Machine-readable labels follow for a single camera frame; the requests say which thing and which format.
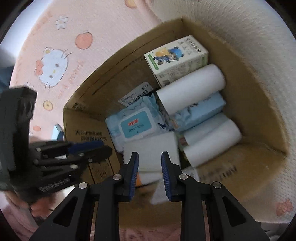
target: hello kitty face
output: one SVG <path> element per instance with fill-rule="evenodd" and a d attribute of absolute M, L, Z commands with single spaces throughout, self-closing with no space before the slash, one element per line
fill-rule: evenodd
<path fill-rule="evenodd" d="M 68 55 L 66 51 L 47 47 L 43 51 L 41 60 L 36 61 L 35 75 L 39 77 L 45 87 L 54 87 L 64 76 L 68 67 Z"/>

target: blue label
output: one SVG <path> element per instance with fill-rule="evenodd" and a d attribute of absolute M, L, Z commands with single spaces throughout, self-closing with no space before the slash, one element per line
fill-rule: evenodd
<path fill-rule="evenodd" d="M 142 111 L 121 122 L 125 138 L 131 138 L 152 128 L 146 111 Z"/>

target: light blue tissue package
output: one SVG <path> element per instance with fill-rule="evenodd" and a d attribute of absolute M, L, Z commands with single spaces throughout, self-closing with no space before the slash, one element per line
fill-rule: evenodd
<path fill-rule="evenodd" d="M 222 111 L 225 100 L 219 92 L 208 96 L 171 115 L 170 121 L 176 131 L 188 130 Z"/>
<path fill-rule="evenodd" d="M 106 118 L 105 122 L 116 150 L 121 153 L 126 142 L 167 131 L 154 94 L 141 97 L 129 107 Z"/>

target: small product box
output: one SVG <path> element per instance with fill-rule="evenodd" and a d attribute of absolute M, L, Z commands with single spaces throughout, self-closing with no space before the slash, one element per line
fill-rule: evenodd
<path fill-rule="evenodd" d="M 161 87 L 207 65 L 208 51 L 191 35 L 145 54 Z"/>

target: open cardboard box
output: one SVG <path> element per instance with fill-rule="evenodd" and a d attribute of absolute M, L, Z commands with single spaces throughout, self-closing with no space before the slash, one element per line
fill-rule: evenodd
<path fill-rule="evenodd" d="M 254 70 L 224 41 L 199 23 L 187 19 L 165 22 L 129 43 L 102 64 L 73 94 L 65 106 L 66 139 L 80 142 L 102 139 L 113 147 L 105 118 L 125 108 L 118 102 L 143 82 L 159 85 L 144 54 L 173 40 L 193 35 L 208 51 L 226 78 L 221 92 L 224 113 L 240 128 L 244 138 L 219 157 L 198 168 L 202 182 L 222 182 L 239 200 L 255 195 L 284 166 L 288 152 L 282 118 Z M 120 156 L 90 164 L 83 180 L 97 183 L 120 168 Z M 181 203 L 151 205 L 155 185 L 138 188 L 131 203 L 120 203 L 121 227 L 160 226 L 181 220 Z"/>

